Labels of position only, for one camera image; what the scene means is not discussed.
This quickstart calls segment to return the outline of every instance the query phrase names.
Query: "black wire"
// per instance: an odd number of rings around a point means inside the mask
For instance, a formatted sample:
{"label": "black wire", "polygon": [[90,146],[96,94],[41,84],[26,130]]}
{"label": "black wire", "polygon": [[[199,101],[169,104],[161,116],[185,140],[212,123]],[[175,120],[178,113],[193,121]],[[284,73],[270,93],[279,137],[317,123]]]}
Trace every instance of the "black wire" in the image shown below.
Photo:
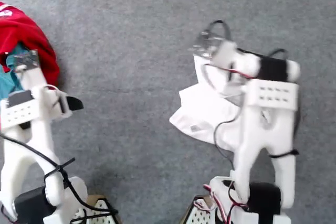
{"label": "black wire", "polygon": [[217,126],[215,127],[215,130],[214,130],[214,133],[213,133],[213,138],[214,138],[214,142],[215,142],[215,145],[216,145],[216,147],[217,147],[217,150],[219,151],[219,153],[220,153],[224,158],[226,158],[226,159],[230,162],[232,170],[234,169],[233,161],[231,160],[231,158],[229,158],[229,156],[228,156],[227,154],[225,154],[225,153],[223,152],[223,150],[222,150],[222,149],[220,148],[220,146],[218,145],[218,141],[217,141],[217,140],[218,140],[218,139],[217,139],[217,131],[218,131],[218,129],[219,129],[219,127],[220,127],[221,125],[223,125],[223,124],[225,124],[225,123],[232,123],[232,122],[236,121],[237,118],[240,116],[241,111],[242,111],[242,106],[239,107],[239,111],[237,112],[237,114],[235,115],[234,118],[232,118],[231,120],[228,120],[228,121],[224,121],[224,122],[220,122],[220,123],[218,123]]}
{"label": "black wire", "polygon": [[229,211],[229,213],[227,214],[227,217],[226,217],[226,220],[230,220],[230,222],[231,223],[233,223],[232,221],[231,221],[231,212],[232,212],[232,209],[235,207],[235,205],[232,205],[231,207],[230,207],[230,211]]}
{"label": "black wire", "polygon": [[106,217],[106,216],[111,216],[111,214],[89,215],[89,216],[85,216],[85,217],[80,217],[80,218],[72,219],[70,223],[73,223],[75,221],[80,221],[80,220],[89,220],[89,219],[94,219],[94,218],[99,218],[99,217]]}
{"label": "black wire", "polygon": [[288,51],[283,49],[283,48],[277,48],[277,49],[273,50],[272,52],[267,54],[266,57],[273,57],[274,55],[276,55],[278,53],[283,53],[283,56],[284,56],[283,58],[284,59],[288,58]]}
{"label": "black wire", "polygon": [[205,30],[210,33],[211,30],[214,28],[214,26],[216,24],[222,24],[223,25],[223,28],[224,28],[224,38],[226,40],[232,41],[232,35],[231,35],[230,27],[229,27],[229,25],[224,20],[219,19],[219,20],[215,20],[215,21],[211,22]]}
{"label": "black wire", "polygon": [[237,50],[240,51],[240,52],[243,52],[245,54],[253,54],[253,55],[256,55],[256,56],[261,57],[261,58],[266,57],[265,55],[257,54],[256,52],[251,52],[251,51],[241,49],[241,48],[237,48]]}
{"label": "black wire", "polygon": [[[39,152],[38,150],[32,148],[31,146],[27,145],[26,143],[23,143],[19,140],[16,140],[14,138],[11,138],[9,136],[6,136],[4,135],[2,132],[0,132],[0,137],[12,142],[12,143],[15,143],[15,144],[18,144],[28,150],[30,150],[31,152],[33,152],[34,154],[38,155],[39,157],[43,158],[45,161],[49,162],[50,164],[52,164],[52,166],[54,166],[55,168],[58,167],[59,165],[54,162],[53,160],[51,160],[49,157],[47,157],[46,155],[44,155],[43,153]],[[59,170],[59,172],[62,174],[63,176],[63,179],[64,179],[64,182],[65,184],[69,187],[69,189],[71,190],[72,194],[74,195],[74,197],[78,200],[78,202],[84,206],[84,207],[87,207],[93,211],[99,211],[99,212],[109,212],[110,215],[116,215],[118,214],[118,211],[115,210],[115,209],[101,209],[101,208],[96,208],[96,207],[93,207],[87,203],[85,203],[78,195],[78,193],[76,192],[76,190],[74,189],[72,183],[70,182],[69,178],[68,178],[68,174],[66,173],[65,170],[63,170],[62,168]]]}

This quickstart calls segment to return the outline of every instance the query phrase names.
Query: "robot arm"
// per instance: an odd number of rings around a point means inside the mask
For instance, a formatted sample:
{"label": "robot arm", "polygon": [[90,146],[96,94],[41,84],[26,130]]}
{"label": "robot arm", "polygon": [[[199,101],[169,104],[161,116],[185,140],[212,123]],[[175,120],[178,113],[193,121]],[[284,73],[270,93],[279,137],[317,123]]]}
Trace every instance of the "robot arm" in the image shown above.
{"label": "robot arm", "polygon": [[[50,124],[52,120],[71,116],[71,106],[80,108],[82,104],[47,84],[35,51],[17,56],[15,71],[24,90],[13,92],[8,99],[1,101],[1,132],[46,158],[41,158],[19,144],[5,141],[1,201],[9,215],[22,223],[40,223],[45,217],[44,223],[68,224],[80,203],[69,188],[64,189],[63,177],[55,170],[60,162],[54,153]],[[46,175],[45,187],[20,195],[26,173],[34,162],[39,164]],[[70,180],[80,198],[86,200],[84,182],[77,177]],[[36,214],[35,219],[27,218],[32,216],[29,211],[36,207],[40,216]]]}
{"label": "robot arm", "polygon": [[[205,211],[210,223],[216,224],[231,224],[230,221],[290,224],[281,209],[290,208],[294,201],[297,151],[293,150],[293,132],[299,90],[295,82],[300,76],[300,66],[291,60],[238,49],[232,41],[223,38],[218,45],[212,44],[208,37],[206,40],[208,44],[198,42],[205,47],[194,48],[199,83],[223,95],[232,82],[246,79],[239,87],[244,95],[238,115],[240,144],[234,153],[230,177],[215,177],[209,186],[205,185],[210,196],[195,197],[182,223],[197,223],[200,212]],[[212,54],[204,55],[211,45],[214,45]],[[202,71],[205,65],[213,66],[221,76],[215,76],[210,70]],[[275,168],[274,185],[249,181],[250,170],[263,148],[269,152]]]}

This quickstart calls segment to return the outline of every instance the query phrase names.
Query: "red shirt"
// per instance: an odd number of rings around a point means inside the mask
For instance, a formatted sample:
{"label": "red shirt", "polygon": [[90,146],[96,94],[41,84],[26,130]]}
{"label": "red shirt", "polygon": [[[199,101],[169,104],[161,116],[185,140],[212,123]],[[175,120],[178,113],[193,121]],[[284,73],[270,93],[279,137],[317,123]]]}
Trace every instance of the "red shirt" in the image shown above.
{"label": "red shirt", "polygon": [[29,50],[37,49],[40,67],[49,84],[56,85],[59,68],[55,52],[42,30],[24,12],[0,2],[0,64],[5,72],[6,52],[11,52],[18,42]]}

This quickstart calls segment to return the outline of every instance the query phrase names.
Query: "perforated white plate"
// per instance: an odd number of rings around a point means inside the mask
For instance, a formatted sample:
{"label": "perforated white plate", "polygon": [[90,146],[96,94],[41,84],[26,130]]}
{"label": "perforated white plate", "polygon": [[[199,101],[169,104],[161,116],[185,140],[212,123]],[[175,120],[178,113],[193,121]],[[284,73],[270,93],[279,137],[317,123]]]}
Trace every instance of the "perforated white plate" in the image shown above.
{"label": "perforated white plate", "polygon": [[[106,202],[102,199],[98,200],[96,205],[96,208],[102,208],[102,209],[108,209],[108,206]],[[79,209],[77,213],[74,216],[74,219],[84,217],[85,216],[85,211],[83,209]],[[98,212],[98,211],[87,211],[87,217],[92,216],[92,215],[99,215],[99,214],[106,214],[106,212]],[[98,218],[92,218],[88,219],[86,222],[81,222],[81,221],[75,221],[73,222],[74,224],[117,224],[112,216],[105,216],[105,217],[98,217]]]}
{"label": "perforated white plate", "polygon": [[38,118],[41,114],[37,100],[6,108],[1,112],[1,127],[6,129]]}
{"label": "perforated white plate", "polygon": [[248,105],[297,110],[298,88],[294,83],[254,79],[247,84],[245,99]]}
{"label": "perforated white plate", "polygon": [[205,211],[198,210],[196,207],[193,207],[186,224],[214,224],[215,211],[207,213]]}

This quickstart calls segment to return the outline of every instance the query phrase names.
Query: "gray felt mat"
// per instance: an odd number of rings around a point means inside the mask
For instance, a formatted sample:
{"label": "gray felt mat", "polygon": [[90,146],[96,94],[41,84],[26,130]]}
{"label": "gray felt mat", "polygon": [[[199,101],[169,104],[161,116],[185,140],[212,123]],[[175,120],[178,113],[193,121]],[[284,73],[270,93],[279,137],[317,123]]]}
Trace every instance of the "gray felt mat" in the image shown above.
{"label": "gray felt mat", "polygon": [[[295,224],[335,223],[336,0],[1,1],[42,28],[57,52],[61,87],[84,102],[54,124],[57,154],[76,157],[69,174],[107,195],[130,224],[177,223],[203,183],[229,172],[214,146],[168,121],[177,92],[196,83],[187,48],[197,33],[224,18],[244,49],[286,48],[302,67],[301,155],[288,214]],[[41,171],[31,171],[25,189],[41,184]],[[273,180],[265,153],[252,178]]]}

